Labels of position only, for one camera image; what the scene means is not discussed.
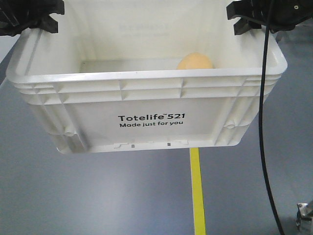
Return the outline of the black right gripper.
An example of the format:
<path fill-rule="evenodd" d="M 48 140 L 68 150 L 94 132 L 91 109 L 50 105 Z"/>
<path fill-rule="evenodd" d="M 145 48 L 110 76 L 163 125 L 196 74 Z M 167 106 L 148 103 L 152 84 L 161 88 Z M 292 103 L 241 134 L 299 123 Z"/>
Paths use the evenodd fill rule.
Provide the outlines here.
<path fill-rule="evenodd" d="M 313 17 L 312 0 L 237 0 L 226 7 L 227 19 L 240 19 L 234 24 L 234 35 L 242 35 L 252 29 L 261 29 L 254 19 L 254 7 L 260 12 L 261 19 L 266 21 L 270 4 L 272 6 L 269 30 L 271 33 L 290 31 Z"/>

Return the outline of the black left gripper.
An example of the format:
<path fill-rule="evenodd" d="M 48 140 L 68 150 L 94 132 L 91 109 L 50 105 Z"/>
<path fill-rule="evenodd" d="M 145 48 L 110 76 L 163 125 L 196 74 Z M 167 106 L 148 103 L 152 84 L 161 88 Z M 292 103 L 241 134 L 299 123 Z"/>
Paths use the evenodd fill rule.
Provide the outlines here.
<path fill-rule="evenodd" d="M 27 28 L 58 33 L 58 22 L 50 14 L 65 14 L 63 0 L 46 0 L 45 12 L 35 8 L 33 0 L 0 1 L 0 35 L 14 37 Z"/>

